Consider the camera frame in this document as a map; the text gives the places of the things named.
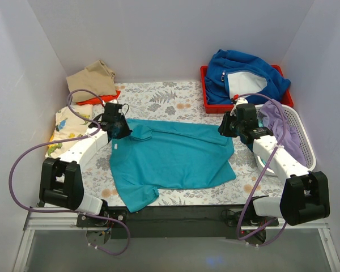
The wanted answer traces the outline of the teal t-shirt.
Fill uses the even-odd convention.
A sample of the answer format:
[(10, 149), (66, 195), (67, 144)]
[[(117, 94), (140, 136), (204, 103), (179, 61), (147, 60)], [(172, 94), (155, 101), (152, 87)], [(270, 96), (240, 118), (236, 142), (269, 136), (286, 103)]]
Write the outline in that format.
[(110, 170), (131, 213), (159, 197), (160, 189), (207, 189), (232, 181), (233, 141), (215, 125), (129, 119), (132, 133), (112, 141)]

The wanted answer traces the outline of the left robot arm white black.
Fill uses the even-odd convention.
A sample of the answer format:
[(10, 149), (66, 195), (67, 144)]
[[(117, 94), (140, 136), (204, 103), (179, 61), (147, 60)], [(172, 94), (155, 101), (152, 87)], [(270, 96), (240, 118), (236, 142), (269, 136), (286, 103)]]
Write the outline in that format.
[(44, 160), (39, 191), (41, 202), (89, 214), (91, 222), (98, 227), (108, 223), (107, 203), (85, 192), (82, 168), (111, 140), (131, 134), (123, 107), (118, 103), (106, 103), (104, 113), (95, 117), (97, 123), (88, 126), (87, 138), (79, 140), (60, 157)]

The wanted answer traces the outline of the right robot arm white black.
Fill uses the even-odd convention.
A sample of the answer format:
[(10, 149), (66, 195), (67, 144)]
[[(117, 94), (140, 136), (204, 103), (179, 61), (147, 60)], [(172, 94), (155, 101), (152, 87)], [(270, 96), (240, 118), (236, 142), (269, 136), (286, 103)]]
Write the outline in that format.
[(269, 217), (282, 218), (295, 226), (330, 215), (327, 176), (301, 165), (281, 146), (271, 130), (260, 127), (255, 105), (240, 104), (226, 112), (218, 132), (225, 137), (239, 137), (283, 182), (279, 198), (250, 196), (247, 199), (240, 216), (245, 216), (249, 224), (258, 225)]

